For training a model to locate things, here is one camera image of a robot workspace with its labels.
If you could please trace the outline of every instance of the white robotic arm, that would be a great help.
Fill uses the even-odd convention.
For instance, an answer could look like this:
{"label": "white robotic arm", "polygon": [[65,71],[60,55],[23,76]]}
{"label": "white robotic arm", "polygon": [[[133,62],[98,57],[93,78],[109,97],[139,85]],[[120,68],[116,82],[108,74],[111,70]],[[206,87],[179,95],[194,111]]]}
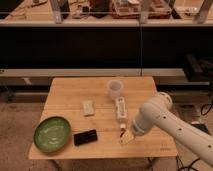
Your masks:
{"label": "white robotic arm", "polygon": [[169,112],[171,107],[172,99],[166,93],[147,100],[132,121],[133,135],[144,135],[156,125],[213,167],[213,137],[177,118]]}

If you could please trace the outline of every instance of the green bowl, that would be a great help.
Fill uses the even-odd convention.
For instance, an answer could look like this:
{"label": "green bowl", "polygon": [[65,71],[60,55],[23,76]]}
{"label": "green bowl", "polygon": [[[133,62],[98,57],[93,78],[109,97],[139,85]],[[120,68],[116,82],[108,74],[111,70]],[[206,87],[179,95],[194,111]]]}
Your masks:
{"label": "green bowl", "polygon": [[34,143],[44,153],[60,150],[71,138],[69,122],[59,116],[42,121],[35,130]]}

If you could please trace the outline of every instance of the floor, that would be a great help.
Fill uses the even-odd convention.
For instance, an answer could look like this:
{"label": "floor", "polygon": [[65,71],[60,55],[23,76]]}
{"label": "floor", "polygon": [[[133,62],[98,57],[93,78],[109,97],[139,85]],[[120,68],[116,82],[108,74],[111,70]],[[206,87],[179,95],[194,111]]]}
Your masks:
{"label": "floor", "polygon": [[[176,104],[186,103],[176,98]],[[200,103],[195,101],[193,104],[199,114]],[[35,130],[39,121],[44,100],[14,101],[11,103],[0,102],[0,170],[4,171],[54,171],[56,168],[52,163],[42,160],[28,160],[28,152],[33,140],[32,132]],[[207,125],[213,134],[213,111],[205,117],[199,117]],[[188,165],[197,157],[188,149],[177,142],[179,156],[184,165]],[[103,170],[103,171],[141,171],[143,166],[148,164],[147,159],[97,159],[97,160],[65,160],[59,161],[64,170]],[[203,161],[198,161],[194,167],[200,171],[212,171]],[[161,158],[153,168],[154,171],[175,171],[177,170],[175,158]]]}

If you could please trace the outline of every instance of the wooden table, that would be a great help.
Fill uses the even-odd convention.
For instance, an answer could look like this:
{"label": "wooden table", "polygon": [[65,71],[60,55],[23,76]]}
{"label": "wooden table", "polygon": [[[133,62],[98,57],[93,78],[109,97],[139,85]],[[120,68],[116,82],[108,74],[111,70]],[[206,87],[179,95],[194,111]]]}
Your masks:
{"label": "wooden table", "polygon": [[[119,124],[115,119],[115,105],[107,94],[107,82],[121,80],[123,96],[128,111],[128,126],[138,112],[139,106],[156,93],[151,77],[96,77],[56,78],[44,107],[40,121],[51,116],[66,118],[73,134],[96,129],[98,141],[74,146],[73,139],[59,152],[52,155],[41,153],[34,144],[29,159],[95,159],[176,156],[174,140],[164,131],[154,127],[147,135],[137,137],[125,146],[119,144]],[[92,100],[95,115],[83,116],[82,102]]]}

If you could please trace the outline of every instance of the translucent cup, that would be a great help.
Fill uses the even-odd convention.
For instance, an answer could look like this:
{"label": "translucent cup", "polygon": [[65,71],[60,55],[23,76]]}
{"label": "translucent cup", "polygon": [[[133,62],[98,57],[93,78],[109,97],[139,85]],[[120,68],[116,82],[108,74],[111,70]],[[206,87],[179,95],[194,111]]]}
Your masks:
{"label": "translucent cup", "polygon": [[119,80],[110,80],[107,83],[107,90],[111,100],[115,100],[117,97],[121,96],[123,90],[123,83]]}

